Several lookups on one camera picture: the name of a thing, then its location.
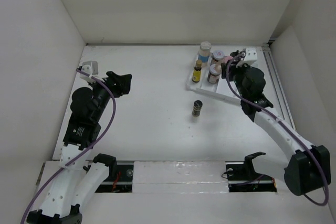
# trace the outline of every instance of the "table surface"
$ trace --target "table surface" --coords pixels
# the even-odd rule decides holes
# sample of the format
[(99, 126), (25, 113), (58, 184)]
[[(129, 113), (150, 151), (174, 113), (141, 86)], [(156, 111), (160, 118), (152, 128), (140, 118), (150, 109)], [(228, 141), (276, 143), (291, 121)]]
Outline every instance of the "table surface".
[[(59, 168), (58, 165), (57, 161), (46, 163), (41, 185)], [(175, 168), (181, 168), (183, 171), (183, 163), (178, 165), (179, 167)], [(171, 176), (154, 176), (153, 173), (158, 170), (153, 164), (151, 169), (147, 170), (144, 170), (146, 165), (137, 164), (134, 166), (133, 181), (146, 188), (138, 188), (137, 193), (94, 194), (82, 212), (82, 224), (334, 224), (329, 207), (318, 207), (303, 196), (293, 195), (280, 181), (277, 182), (277, 193), (228, 193), (226, 180), (220, 178), (220, 163), (203, 162), (204, 165), (204, 169), (187, 168), (190, 173), (186, 175), (183, 175), (183, 172), (175, 173), (174, 181), (179, 181), (179, 184), (171, 184)], [(174, 171), (173, 168), (167, 169), (170, 174)], [(211, 184), (197, 182), (198, 178), (211, 177), (211, 172), (217, 177), (204, 181), (216, 182), (220, 179), (221, 184), (212, 183), (215, 187), (210, 187)], [(182, 185), (181, 182), (186, 178), (188, 183)], [(202, 186), (202, 190), (205, 186), (207, 189), (203, 193), (196, 193), (199, 188), (195, 186)], [(218, 192), (220, 187), (223, 189), (221, 193)], [(48, 189), (49, 186), (37, 199), (33, 209), (40, 206)], [(322, 189), (309, 195), (317, 201), (323, 201)]]
[[(225, 55), (244, 46), (213, 46)], [(194, 65), (197, 45), (86, 46), (80, 64), (98, 62), (100, 76), (107, 71), (133, 75), (131, 91), (117, 98), (110, 130), (93, 149), (123, 161), (243, 160), (262, 151), (285, 159), (275, 142), (242, 112), (240, 106), (188, 91), (186, 80)], [(258, 67), (265, 73), (264, 94), (281, 111), (260, 47)], [(87, 83), (76, 75), (72, 92)], [(193, 102), (201, 100), (201, 116), (191, 116)], [(71, 115), (69, 99), (53, 159), (60, 158), (62, 139)], [(112, 102), (100, 120), (104, 129)]]

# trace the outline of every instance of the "jar lid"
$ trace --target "jar lid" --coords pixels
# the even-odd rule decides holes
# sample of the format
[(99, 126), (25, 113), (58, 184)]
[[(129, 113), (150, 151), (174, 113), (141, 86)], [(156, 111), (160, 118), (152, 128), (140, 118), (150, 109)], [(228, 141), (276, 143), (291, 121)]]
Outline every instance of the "jar lid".
[(200, 48), (204, 51), (210, 51), (211, 49), (211, 43), (208, 41), (204, 41), (201, 43)]
[(219, 76), (221, 73), (219, 73), (219, 72), (215, 69), (215, 67), (216, 67), (216, 64), (212, 64), (212, 65), (210, 66), (209, 72), (210, 72), (212, 75), (214, 75), (214, 76)]
[(215, 50), (212, 57), (216, 60), (221, 60), (224, 58), (224, 53), (221, 50)]

